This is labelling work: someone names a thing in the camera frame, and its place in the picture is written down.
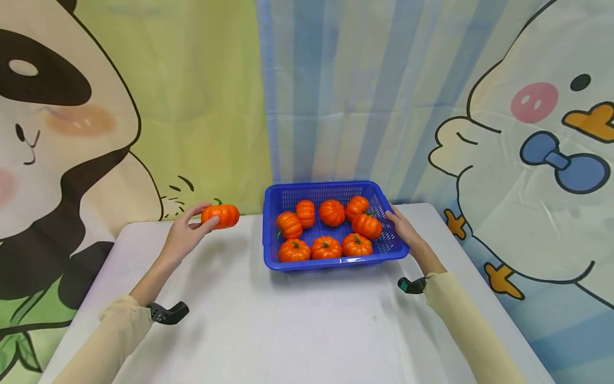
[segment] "panda ear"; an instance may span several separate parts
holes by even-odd
[[[58,0],[58,2],[68,11],[68,13],[73,14],[75,12],[77,0]]]

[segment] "blue bow tie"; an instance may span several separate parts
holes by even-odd
[[[593,154],[565,156],[559,152],[559,140],[550,132],[530,135],[520,149],[520,159],[528,165],[548,164],[561,188],[572,194],[589,194],[610,178],[610,166]]]

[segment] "fabric backdrop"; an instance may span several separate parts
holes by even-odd
[[[34,384],[125,224],[258,213],[271,171],[253,1],[0,9],[0,382]]]
[[[545,3],[259,0],[273,180],[371,179],[433,203],[555,380],[610,383],[614,14]],[[555,174],[557,140],[597,157]]]

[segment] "orange beak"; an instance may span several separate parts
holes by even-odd
[[[563,116],[562,123],[603,143],[614,143],[613,119],[614,103],[606,101],[588,112],[569,111]]]

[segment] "pumpkin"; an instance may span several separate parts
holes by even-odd
[[[382,234],[382,223],[368,213],[362,213],[352,221],[352,229],[371,240]]]
[[[213,216],[220,217],[220,222],[214,227],[214,229],[224,229],[234,227],[239,222],[239,209],[231,204],[223,204],[218,198],[217,205],[210,205],[203,209],[203,214],[200,215],[200,222],[204,223]]]
[[[359,233],[350,233],[345,236],[341,248],[345,256],[363,256],[373,253],[371,241]]]
[[[352,222],[354,218],[361,213],[367,212],[369,209],[369,200],[363,196],[354,196],[350,199],[348,205],[346,205],[346,216],[349,221]]]
[[[303,228],[311,228],[316,223],[316,206],[309,200],[297,203],[297,216]]]
[[[320,204],[320,219],[329,227],[338,227],[345,220],[343,205],[337,200],[326,200]]]
[[[305,261],[311,257],[311,249],[303,240],[291,238],[279,247],[278,256],[282,263]]]
[[[341,244],[331,236],[322,236],[313,241],[311,256],[314,260],[341,257]]]
[[[298,216],[293,212],[283,212],[277,217],[277,228],[279,232],[277,238],[282,235],[284,238],[299,238],[303,234],[303,226]]]

